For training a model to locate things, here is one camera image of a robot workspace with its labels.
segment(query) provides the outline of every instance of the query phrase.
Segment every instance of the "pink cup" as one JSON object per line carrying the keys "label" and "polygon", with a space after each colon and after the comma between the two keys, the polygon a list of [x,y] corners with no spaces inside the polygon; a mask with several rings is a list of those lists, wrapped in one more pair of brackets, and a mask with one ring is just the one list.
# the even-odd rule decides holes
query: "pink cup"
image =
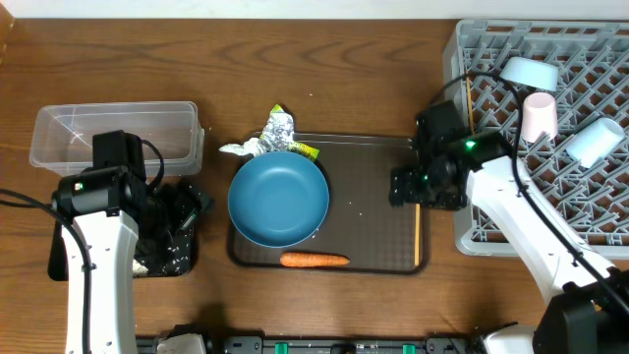
{"label": "pink cup", "polygon": [[557,135],[557,105],[554,97],[545,92],[535,92],[524,100],[522,139],[534,143],[544,133],[548,139]]}

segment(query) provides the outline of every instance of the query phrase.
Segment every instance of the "carrot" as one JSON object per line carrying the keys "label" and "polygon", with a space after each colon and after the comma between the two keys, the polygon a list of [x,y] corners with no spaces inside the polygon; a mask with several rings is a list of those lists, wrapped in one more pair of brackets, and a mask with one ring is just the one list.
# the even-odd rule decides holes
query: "carrot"
{"label": "carrot", "polygon": [[310,267],[310,266],[344,266],[350,260],[343,256],[287,252],[279,260],[283,266],[288,267]]}

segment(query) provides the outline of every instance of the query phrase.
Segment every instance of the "white cup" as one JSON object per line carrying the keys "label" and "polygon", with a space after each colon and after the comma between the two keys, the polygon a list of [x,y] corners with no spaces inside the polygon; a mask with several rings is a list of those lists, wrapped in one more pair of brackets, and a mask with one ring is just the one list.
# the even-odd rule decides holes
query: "white cup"
{"label": "white cup", "polygon": [[599,158],[605,158],[625,138],[622,127],[609,118],[599,118],[568,143],[566,152],[581,165],[590,168]]}
{"label": "white cup", "polygon": [[502,69],[500,78],[538,89],[556,91],[559,69],[537,60],[513,57]]}

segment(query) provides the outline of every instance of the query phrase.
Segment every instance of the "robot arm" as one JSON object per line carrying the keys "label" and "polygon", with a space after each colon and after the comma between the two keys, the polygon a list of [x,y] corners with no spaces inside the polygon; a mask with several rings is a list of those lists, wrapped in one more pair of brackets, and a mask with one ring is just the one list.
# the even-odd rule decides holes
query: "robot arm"
{"label": "robot arm", "polygon": [[543,197],[518,160],[518,176],[528,196],[604,283],[575,262],[520,195],[513,175],[512,147],[499,132],[471,137],[452,101],[420,113],[417,125],[413,148],[418,165],[391,172],[391,204],[418,203],[450,210],[468,203],[480,207],[524,261],[547,304],[537,329],[513,326],[492,333],[485,338],[486,351],[629,352],[629,334],[621,329],[628,324],[629,271],[621,272],[588,246]]}
{"label": "robot arm", "polygon": [[[604,277],[613,266],[594,251],[568,225],[531,181],[518,161],[519,176],[528,193],[554,225],[584,254],[584,258]],[[468,175],[466,193],[471,203],[486,213],[498,226],[533,275],[544,301],[563,293],[563,285],[574,282],[583,287],[596,282],[582,266],[575,265],[566,248],[542,223],[524,198],[518,196],[513,180],[511,157],[502,156],[483,163],[483,168]]]}
{"label": "robot arm", "polygon": [[[74,228],[88,245],[95,268],[91,271],[90,332],[92,353],[138,353],[134,319],[132,261],[138,241],[138,224],[124,211],[106,211],[74,218]],[[62,230],[68,257],[68,337],[66,353],[81,353],[84,277],[79,247],[68,230]]]}
{"label": "robot arm", "polygon": [[[139,236],[143,236],[141,255],[150,247],[166,249],[172,237],[188,232],[213,201],[186,180],[177,188],[164,185],[153,193],[146,184],[142,142],[135,135],[123,131],[95,135],[92,145],[93,167],[62,178],[52,204],[72,220],[91,262],[87,289],[90,351],[135,354],[132,262]],[[61,236],[70,288],[65,352],[80,354],[84,348],[84,263],[70,232],[62,228]],[[177,346],[188,348],[181,352],[205,352],[198,335],[170,339],[163,345],[169,353]]]}

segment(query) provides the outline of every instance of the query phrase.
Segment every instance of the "crumpled foil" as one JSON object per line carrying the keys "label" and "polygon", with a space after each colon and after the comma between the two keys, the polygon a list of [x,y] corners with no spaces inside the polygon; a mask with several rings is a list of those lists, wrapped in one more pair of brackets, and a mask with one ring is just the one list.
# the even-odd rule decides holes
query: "crumpled foil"
{"label": "crumpled foil", "polygon": [[267,151],[286,151],[293,143],[294,134],[293,117],[275,105],[259,137],[259,144]]}
{"label": "crumpled foil", "polygon": [[286,151],[293,143],[294,134],[293,117],[276,104],[270,112],[259,139],[251,138],[243,145],[228,144],[221,147],[219,151],[235,153],[239,156],[252,154],[254,157],[270,151]]}

